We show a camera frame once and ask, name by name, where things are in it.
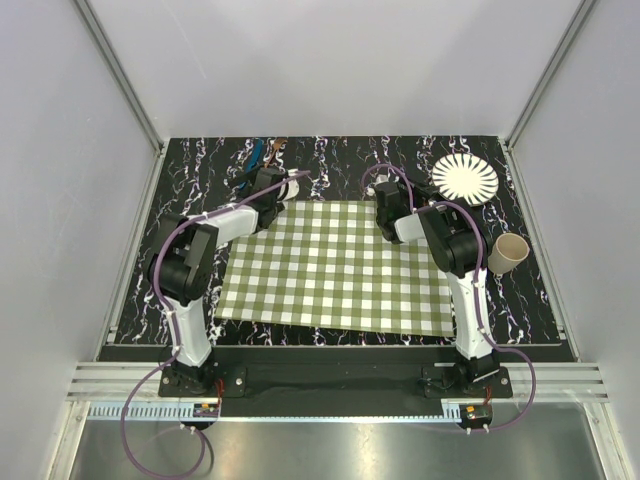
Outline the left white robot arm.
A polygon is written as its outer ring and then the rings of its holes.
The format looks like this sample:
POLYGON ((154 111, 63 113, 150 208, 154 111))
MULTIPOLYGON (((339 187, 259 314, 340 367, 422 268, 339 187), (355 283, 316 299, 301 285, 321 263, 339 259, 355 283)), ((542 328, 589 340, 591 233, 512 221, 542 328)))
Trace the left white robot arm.
POLYGON ((232 181, 239 200, 192 216, 166 214, 145 267, 170 328, 173 361, 184 366, 181 384, 196 396, 215 386, 216 372, 205 362, 212 354, 203 297, 217 249, 267 229, 299 193, 301 172, 256 167, 232 181))

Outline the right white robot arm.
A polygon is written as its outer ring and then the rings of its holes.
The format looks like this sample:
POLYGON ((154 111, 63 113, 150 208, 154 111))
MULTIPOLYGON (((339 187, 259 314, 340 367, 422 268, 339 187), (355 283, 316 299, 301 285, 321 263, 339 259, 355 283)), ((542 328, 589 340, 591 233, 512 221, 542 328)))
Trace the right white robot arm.
POLYGON ((411 192, 401 182, 382 179, 372 192, 376 223, 383 237, 394 244, 424 240, 436 266, 445 274, 454 306, 455 347, 468 362, 454 371, 454 384, 463 395, 480 394, 490 383, 483 364, 498 362, 486 300, 491 239, 462 198, 442 200, 413 211, 411 192))

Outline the green checkered cloth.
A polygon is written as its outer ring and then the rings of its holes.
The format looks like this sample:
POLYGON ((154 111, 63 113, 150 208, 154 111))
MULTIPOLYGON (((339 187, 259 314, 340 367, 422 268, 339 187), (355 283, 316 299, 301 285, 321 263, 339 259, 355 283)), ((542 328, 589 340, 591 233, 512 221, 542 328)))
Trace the green checkered cloth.
POLYGON ((446 276, 423 239, 393 244, 367 201, 286 204, 271 226, 233 241, 219 318, 451 337, 446 276))

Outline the white blue striped plate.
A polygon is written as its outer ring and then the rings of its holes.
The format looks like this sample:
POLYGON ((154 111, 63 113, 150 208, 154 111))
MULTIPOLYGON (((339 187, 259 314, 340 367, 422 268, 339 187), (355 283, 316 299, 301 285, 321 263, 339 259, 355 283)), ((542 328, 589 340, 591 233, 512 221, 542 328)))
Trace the white blue striped plate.
POLYGON ((464 199, 474 207, 493 199, 499 188, 494 168, 486 160, 469 153, 440 158, 432 169, 432 181, 445 199, 464 199))

